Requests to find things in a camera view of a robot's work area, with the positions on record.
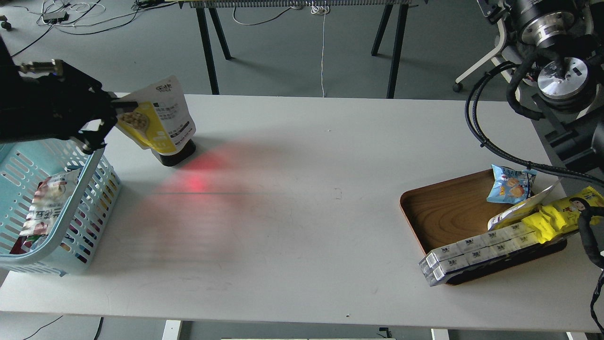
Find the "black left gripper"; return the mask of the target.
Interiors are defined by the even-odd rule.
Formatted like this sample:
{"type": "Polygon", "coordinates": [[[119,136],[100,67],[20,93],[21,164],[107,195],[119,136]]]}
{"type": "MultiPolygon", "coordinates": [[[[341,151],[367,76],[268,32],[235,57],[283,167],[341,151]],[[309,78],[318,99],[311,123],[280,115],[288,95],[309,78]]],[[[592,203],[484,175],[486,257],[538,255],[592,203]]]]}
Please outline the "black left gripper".
{"type": "Polygon", "coordinates": [[[121,101],[102,83],[60,59],[15,66],[14,140],[71,140],[86,155],[107,146],[117,116],[137,101],[121,101]]]}

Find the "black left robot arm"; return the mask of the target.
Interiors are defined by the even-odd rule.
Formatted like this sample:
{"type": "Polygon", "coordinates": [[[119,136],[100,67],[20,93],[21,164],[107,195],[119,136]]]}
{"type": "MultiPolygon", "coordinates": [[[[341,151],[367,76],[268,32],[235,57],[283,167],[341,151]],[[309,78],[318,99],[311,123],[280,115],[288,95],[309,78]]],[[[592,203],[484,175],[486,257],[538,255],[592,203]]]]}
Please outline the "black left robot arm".
{"type": "Polygon", "coordinates": [[[101,82],[70,64],[54,59],[17,65],[1,44],[0,139],[73,140],[83,153],[105,147],[105,137],[121,112],[136,101],[121,102],[101,82]]]}

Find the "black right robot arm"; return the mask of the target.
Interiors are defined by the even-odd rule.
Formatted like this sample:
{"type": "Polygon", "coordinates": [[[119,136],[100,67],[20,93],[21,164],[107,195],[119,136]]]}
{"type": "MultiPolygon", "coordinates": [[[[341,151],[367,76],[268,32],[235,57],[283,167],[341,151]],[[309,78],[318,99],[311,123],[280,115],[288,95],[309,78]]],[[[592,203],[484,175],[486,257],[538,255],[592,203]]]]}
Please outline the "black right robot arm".
{"type": "Polygon", "coordinates": [[[546,119],[546,141],[569,170],[603,168],[603,2],[479,0],[498,24],[501,45],[513,45],[505,96],[520,116],[546,119]]]}

